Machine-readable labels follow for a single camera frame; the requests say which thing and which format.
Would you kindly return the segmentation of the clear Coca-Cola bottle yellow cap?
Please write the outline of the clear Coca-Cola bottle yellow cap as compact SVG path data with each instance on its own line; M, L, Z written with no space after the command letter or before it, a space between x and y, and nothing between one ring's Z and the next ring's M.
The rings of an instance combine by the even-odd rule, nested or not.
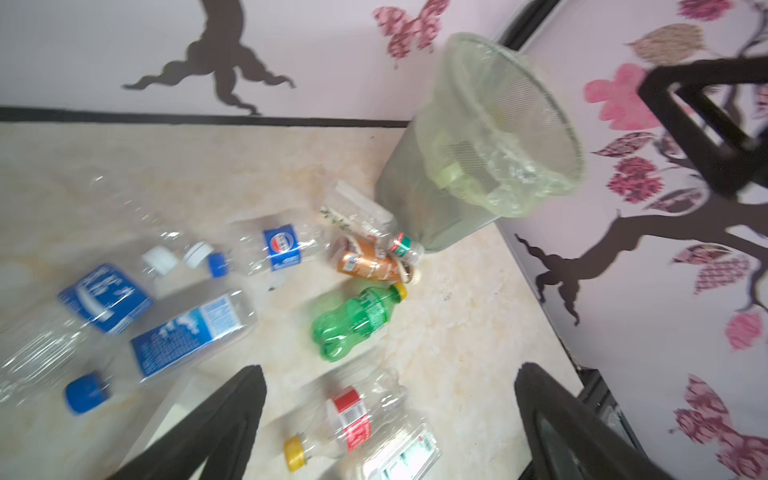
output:
M408 390L392 368L377 369L314 408L314 416L283 445L292 473L313 458L340 459L367 443L404 410Z

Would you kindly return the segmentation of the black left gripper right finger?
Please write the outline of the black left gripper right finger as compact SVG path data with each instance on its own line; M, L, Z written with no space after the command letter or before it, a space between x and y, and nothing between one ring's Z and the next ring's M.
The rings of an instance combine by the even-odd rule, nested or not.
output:
M535 479L668 479L535 363L514 383Z

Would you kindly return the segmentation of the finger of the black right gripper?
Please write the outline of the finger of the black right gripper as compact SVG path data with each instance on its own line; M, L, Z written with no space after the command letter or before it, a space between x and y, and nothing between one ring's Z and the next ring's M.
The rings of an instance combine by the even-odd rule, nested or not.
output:
M767 58L700 60L647 74L638 96L670 133L703 180L730 198L767 185L767 130L750 136L704 93L710 85L767 81Z

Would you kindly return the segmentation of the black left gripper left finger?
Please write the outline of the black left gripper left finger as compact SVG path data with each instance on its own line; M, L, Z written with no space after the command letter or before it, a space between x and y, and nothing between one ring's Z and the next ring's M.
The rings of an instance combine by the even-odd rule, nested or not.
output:
M267 396L262 367L242 368L113 479L241 479Z

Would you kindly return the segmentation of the clear bottle green label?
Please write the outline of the clear bottle green label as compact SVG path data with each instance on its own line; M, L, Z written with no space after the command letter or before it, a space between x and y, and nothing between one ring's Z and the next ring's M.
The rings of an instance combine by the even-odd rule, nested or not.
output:
M441 457L426 417L402 414L341 464L342 479L423 479Z

